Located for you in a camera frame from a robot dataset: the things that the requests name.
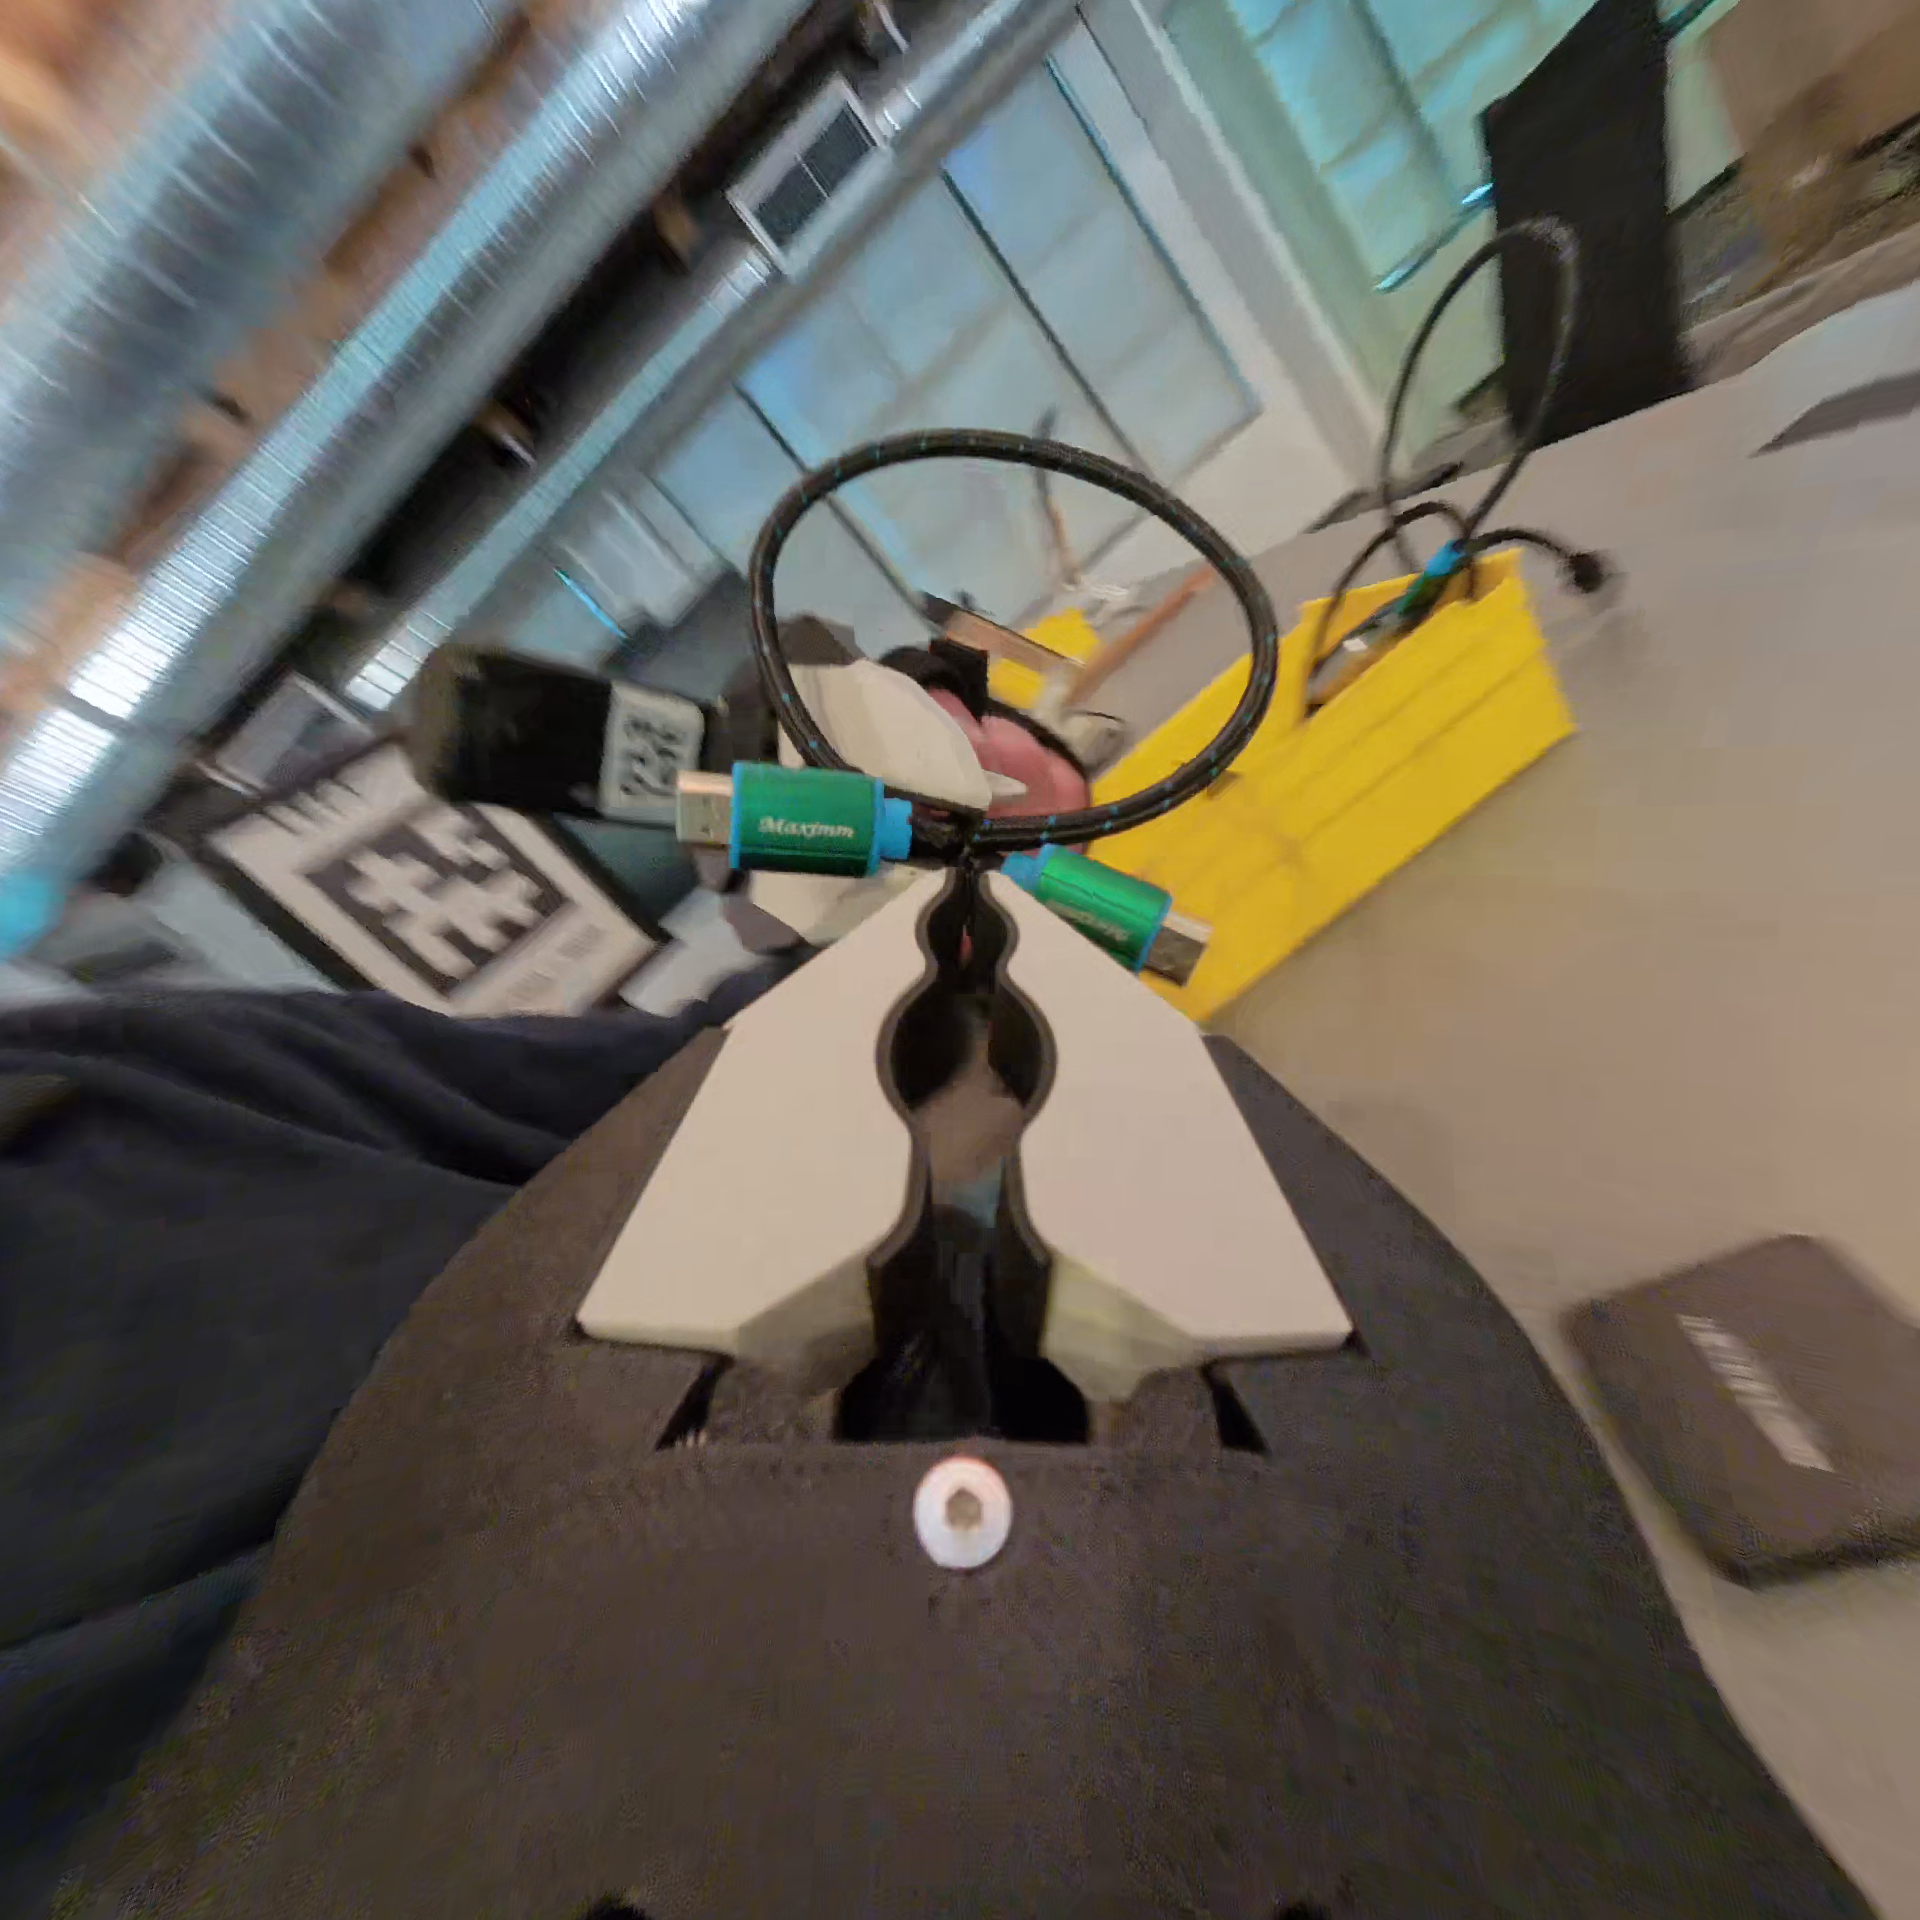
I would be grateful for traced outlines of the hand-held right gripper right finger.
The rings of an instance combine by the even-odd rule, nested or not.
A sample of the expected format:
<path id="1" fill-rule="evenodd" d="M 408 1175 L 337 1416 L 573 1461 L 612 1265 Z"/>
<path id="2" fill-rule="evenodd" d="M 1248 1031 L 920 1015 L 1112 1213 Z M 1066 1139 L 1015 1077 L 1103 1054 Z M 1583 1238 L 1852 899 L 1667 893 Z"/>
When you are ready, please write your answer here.
<path id="1" fill-rule="evenodd" d="M 996 1321 L 1067 1383 L 1341 1350 L 1353 1321 L 1199 1026 L 1001 874 L 989 1064 L 1023 1099 Z"/>

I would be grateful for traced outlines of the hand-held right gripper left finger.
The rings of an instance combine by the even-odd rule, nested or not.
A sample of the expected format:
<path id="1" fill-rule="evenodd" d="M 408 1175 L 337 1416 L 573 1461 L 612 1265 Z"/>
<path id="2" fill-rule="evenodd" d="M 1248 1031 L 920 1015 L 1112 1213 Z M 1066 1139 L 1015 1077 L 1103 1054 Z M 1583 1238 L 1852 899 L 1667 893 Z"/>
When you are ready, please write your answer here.
<path id="1" fill-rule="evenodd" d="M 724 1026 L 576 1327 L 596 1342 L 764 1371 L 857 1371 L 875 1356 L 870 1260 L 925 1198 L 889 1018 L 933 972 L 920 874 Z"/>

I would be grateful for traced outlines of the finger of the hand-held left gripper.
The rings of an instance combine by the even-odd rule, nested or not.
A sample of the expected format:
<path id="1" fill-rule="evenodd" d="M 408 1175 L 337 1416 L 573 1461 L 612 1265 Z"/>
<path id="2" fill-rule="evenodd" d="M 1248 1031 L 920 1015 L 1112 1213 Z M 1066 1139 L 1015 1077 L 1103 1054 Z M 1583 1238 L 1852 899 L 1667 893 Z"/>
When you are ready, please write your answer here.
<path id="1" fill-rule="evenodd" d="M 1029 787 L 979 759 L 979 726 L 957 704 L 875 664 L 801 664 L 790 680 L 831 747 L 857 770 L 933 806 L 989 815 Z"/>

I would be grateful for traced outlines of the yellow plastic bin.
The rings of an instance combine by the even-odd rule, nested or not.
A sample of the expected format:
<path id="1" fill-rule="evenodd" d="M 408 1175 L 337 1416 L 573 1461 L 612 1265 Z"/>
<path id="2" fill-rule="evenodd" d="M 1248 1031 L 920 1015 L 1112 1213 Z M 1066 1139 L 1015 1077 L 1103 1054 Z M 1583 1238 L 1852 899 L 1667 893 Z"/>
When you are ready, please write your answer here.
<path id="1" fill-rule="evenodd" d="M 1180 811 L 1087 857 L 1011 871 L 1131 972 L 1150 936 L 1208 927 L 1187 980 L 1150 987 L 1207 1022 L 1575 735 L 1523 551 L 1487 551 L 1430 616 L 1310 713 L 1326 601 L 1282 643 L 1274 704 L 1245 751 Z"/>

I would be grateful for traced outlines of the black hdmi adapter box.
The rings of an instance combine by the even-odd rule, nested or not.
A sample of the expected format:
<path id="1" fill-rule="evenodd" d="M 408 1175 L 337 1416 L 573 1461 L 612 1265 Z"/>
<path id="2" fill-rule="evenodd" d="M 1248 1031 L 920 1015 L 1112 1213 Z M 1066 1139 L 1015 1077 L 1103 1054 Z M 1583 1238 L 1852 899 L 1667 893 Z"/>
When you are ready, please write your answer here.
<path id="1" fill-rule="evenodd" d="M 1917 1321 L 1806 1234 L 1561 1321 L 1623 1453 L 1742 1587 L 1917 1559 Z"/>

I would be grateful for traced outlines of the person's left hand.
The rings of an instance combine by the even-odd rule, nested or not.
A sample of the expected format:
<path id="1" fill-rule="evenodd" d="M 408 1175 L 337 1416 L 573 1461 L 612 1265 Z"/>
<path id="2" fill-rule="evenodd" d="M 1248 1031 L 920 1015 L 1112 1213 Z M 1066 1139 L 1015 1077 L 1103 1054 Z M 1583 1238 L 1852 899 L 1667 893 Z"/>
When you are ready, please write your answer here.
<path id="1" fill-rule="evenodd" d="M 925 693 L 967 735 L 979 770 L 986 773 L 989 820 L 1023 820 L 1037 815 L 1077 815 L 1090 806 L 1090 778 L 1072 746 L 1015 708 L 989 706 L 974 714 L 967 704 L 949 686 L 925 686 Z"/>

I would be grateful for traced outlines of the framed marker sign board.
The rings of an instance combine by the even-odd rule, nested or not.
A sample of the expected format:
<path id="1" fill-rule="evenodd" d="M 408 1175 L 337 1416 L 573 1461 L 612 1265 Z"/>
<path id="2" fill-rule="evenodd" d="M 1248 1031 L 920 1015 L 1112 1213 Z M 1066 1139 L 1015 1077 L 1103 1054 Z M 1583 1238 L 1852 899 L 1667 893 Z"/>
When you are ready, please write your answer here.
<path id="1" fill-rule="evenodd" d="M 586 854 L 438 799 L 395 737 L 229 806 L 192 857 L 331 983 L 438 1015 L 608 1008 L 664 947 Z"/>

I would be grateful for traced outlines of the person's black top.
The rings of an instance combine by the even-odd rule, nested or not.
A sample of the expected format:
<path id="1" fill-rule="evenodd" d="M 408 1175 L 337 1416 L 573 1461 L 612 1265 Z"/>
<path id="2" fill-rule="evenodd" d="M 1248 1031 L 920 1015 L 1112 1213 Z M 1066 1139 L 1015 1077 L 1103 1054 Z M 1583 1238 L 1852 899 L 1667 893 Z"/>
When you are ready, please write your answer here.
<path id="1" fill-rule="evenodd" d="M 179 1715 L 417 1295 L 743 999 L 3 1008 L 3 1884 Z"/>

